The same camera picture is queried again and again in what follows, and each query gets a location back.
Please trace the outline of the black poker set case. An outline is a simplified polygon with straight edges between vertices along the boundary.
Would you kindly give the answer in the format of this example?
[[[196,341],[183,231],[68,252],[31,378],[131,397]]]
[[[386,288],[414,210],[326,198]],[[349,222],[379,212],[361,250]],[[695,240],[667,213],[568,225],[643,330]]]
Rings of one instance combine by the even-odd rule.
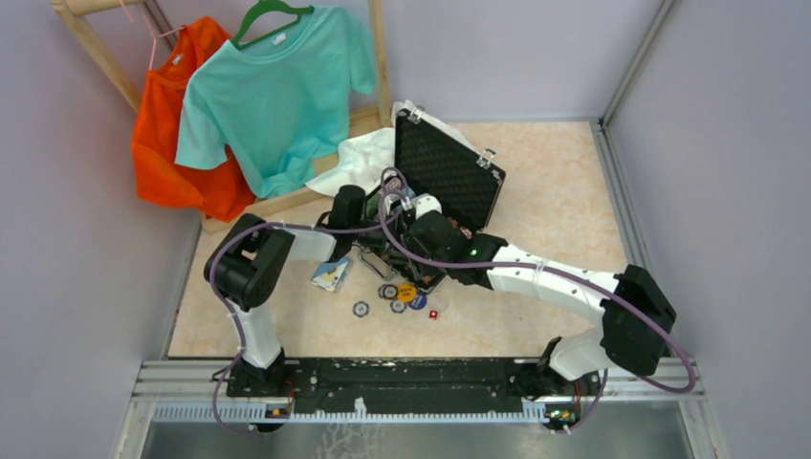
[[[505,239],[484,231],[506,180],[505,171],[493,163],[492,151],[478,153],[462,144],[429,121],[420,108],[396,110],[394,127],[394,166],[405,177],[408,190],[416,197],[424,193],[436,197],[442,214],[471,239],[471,248],[461,262],[446,263],[422,258],[396,239],[391,244],[408,258],[445,268],[447,276],[465,285],[488,286],[483,270],[462,271],[457,265],[490,261],[506,246]],[[405,266],[389,268],[406,279]],[[440,283],[406,280],[426,293]]]

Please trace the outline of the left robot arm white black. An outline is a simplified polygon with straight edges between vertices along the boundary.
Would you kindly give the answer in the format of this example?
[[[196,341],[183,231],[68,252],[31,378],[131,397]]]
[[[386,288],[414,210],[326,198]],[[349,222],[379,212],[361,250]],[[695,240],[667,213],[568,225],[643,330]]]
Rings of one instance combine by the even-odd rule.
[[[269,299],[285,264],[326,262],[340,244],[381,232],[396,221],[397,210],[380,221],[357,219],[365,209],[364,191],[344,186],[323,225],[270,222],[246,213],[236,220],[204,267],[204,279],[226,305],[239,339],[235,361],[252,369],[249,382],[261,394],[279,393],[287,381],[283,349],[275,335]]]

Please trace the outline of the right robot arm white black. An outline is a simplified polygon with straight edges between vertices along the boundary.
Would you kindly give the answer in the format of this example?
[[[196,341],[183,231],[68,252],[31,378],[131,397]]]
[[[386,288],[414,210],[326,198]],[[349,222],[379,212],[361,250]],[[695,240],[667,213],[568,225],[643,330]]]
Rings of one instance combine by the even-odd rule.
[[[666,351],[665,337],[677,315],[643,267],[629,264],[621,273],[572,267],[487,233],[467,236],[436,210],[417,218],[404,240],[416,260],[463,285],[533,297],[592,323],[547,346],[538,380],[551,394],[564,393],[587,373],[614,366],[650,377]]]

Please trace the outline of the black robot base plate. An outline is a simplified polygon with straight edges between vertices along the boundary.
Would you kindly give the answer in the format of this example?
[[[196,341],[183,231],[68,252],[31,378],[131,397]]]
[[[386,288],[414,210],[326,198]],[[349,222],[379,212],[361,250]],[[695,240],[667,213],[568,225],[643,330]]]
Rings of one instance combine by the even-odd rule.
[[[296,414],[516,414],[543,397],[596,394],[597,373],[570,382],[536,358],[288,358],[269,369],[239,362],[226,378],[232,398],[280,397]]]

